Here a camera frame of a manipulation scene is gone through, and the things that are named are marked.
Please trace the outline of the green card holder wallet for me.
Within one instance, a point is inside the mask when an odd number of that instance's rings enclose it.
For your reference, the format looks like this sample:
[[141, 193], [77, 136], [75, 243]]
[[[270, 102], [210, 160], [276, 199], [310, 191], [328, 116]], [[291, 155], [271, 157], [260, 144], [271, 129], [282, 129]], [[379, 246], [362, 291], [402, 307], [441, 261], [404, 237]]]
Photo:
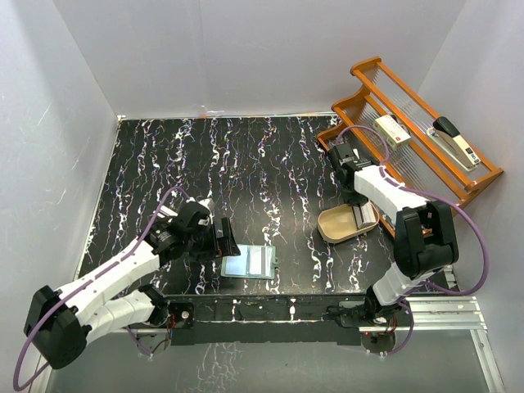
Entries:
[[239, 255], [222, 259], [221, 276], [273, 280], [279, 267], [275, 246], [239, 245]]

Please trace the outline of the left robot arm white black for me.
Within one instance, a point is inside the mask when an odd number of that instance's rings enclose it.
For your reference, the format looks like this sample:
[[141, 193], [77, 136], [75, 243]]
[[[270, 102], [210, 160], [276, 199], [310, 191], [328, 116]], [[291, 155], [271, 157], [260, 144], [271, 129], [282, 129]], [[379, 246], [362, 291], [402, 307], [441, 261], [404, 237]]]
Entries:
[[159, 207], [118, 255], [56, 290], [37, 290], [24, 333], [51, 368], [64, 368], [106, 334], [167, 321], [169, 302], [159, 290], [147, 284], [123, 296], [126, 287], [184, 256], [207, 261], [240, 253], [229, 218], [214, 220], [208, 201], [185, 202], [178, 211]]

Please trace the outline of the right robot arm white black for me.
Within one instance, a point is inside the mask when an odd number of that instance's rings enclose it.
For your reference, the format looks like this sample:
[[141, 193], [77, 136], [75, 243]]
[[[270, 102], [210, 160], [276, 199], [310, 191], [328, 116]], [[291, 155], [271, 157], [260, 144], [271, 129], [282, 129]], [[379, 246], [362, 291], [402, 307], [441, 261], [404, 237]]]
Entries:
[[356, 155], [350, 144], [332, 147], [327, 157], [351, 206], [371, 201], [394, 229], [394, 262], [367, 291], [362, 305], [343, 312], [352, 323], [382, 325], [401, 310], [401, 297], [458, 260], [451, 208], [396, 182], [384, 166]]

